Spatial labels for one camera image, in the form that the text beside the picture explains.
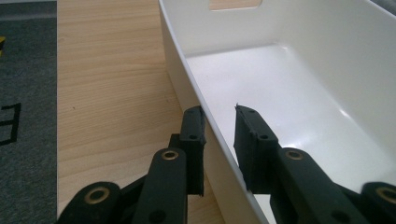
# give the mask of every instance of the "yellow tape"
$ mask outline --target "yellow tape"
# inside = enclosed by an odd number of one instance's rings
[[[6,41],[6,37],[5,36],[0,36],[0,56],[3,53],[3,46],[4,46],[4,42]]]

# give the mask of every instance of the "wooden table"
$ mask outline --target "wooden table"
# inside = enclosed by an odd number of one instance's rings
[[[145,175],[179,133],[157,0],[58,1],[58,214],[83,187]],[[210,185],[189,223],[223,223]]]

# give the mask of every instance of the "white plastic bin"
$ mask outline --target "white plastic bin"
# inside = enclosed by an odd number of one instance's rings
[[[260,112],[282,147],[307,151],[334,182],[357,192],[396,184],[393,15],[365,0],[160,6],[178,99],[201,105],[210,123],[205,170],[227,223],[273,222],[268,197],[247,192],[237,166],[236,104]]]

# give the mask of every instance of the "handle cutout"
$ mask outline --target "handle cutout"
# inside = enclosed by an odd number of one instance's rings
[[[212,11],[253,8],[262,4],[262,0],[209,0]]]

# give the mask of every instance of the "gray carpet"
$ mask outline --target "gray carpet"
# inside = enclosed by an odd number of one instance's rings
[[[54,12],[55,2],[0,5],[0,223],[56,221]]]
[[[386,11],[396,16],[396,0],[372,0]]]

